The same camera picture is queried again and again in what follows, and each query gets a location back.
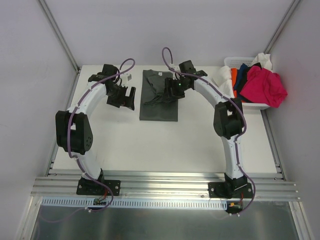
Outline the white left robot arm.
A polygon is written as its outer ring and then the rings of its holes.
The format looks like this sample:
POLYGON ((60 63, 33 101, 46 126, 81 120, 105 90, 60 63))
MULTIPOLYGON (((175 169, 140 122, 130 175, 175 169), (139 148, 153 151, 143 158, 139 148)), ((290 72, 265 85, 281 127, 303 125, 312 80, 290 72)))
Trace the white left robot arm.
POLYGON ((107 104, 116 108, 135 109, 135 87, 128 87, 131 80, 127 69, 104 64, 102 71, 88 78, 86 88, 78 101, 67 110, 55 115, 56 142, 74 159, 82 172, 82 179, 88 180, 87 187, 93 194, 104 191, 103 170, 92 153, 94 136, 90 117, 98 103, 106 98, 107 104))

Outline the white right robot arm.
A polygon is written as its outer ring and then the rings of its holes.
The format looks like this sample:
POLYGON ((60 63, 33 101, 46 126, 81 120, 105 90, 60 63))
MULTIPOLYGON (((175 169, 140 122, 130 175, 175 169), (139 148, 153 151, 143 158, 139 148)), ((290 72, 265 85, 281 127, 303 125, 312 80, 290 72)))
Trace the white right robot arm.
POLYGON ((222 93, 209 81, 208 75, 197 71, 190 60, 179 65, 176 71, 173 64, 167 65, 173 77, 164 80, 164 93, 170 100, 185 97, 185 91, 192 89, 201 94, 214 108, 213 128, 221 137, 225 155, 224 182, 213 187, 220 198, 231 199, 241 193, 248 185, 248 178, 242 168, 240 148, 241 136, 247 130, 242 102, 222 93))

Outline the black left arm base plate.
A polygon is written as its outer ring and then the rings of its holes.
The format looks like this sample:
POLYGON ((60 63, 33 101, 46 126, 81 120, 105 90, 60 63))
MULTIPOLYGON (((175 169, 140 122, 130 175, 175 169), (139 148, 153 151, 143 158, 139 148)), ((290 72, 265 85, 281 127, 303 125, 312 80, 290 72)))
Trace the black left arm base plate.
MULTIPOLYGON (((105 180, 104 185, 106 185, 113 193, 114 196, 120 195, 121 189, 121 181, 120 180, 105 180)), ((80 196, 88 195, 88 196, 103 196, 107 191, 107 195, 109 196, 111 193, 108 189, 106 189, 101 184, 98 184, 92 180, 88 180, 85 178, 81 178, 78 181, 76 194, 80 196)))

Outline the dark grey t shirt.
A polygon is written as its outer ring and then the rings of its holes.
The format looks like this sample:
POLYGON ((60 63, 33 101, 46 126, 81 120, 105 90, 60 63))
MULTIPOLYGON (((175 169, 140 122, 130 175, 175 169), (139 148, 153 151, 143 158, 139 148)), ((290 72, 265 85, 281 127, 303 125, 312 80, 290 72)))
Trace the dark grey t shirt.
POLYGON ((169 71, 144 70, 140 98, 139 119, 141 121, 177 122, 178 101, 165 96, 165 79, 171 78, 169 71))

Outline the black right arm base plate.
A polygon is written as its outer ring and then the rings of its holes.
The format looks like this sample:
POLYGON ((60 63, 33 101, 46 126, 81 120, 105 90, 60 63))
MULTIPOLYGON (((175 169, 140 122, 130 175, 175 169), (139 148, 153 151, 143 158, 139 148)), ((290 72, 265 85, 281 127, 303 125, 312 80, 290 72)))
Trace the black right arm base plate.
POLYGON ((234 189, 227 182, 209 182, 208 193, 210 198, 251 199, 254 192, 250 183, 234 189))

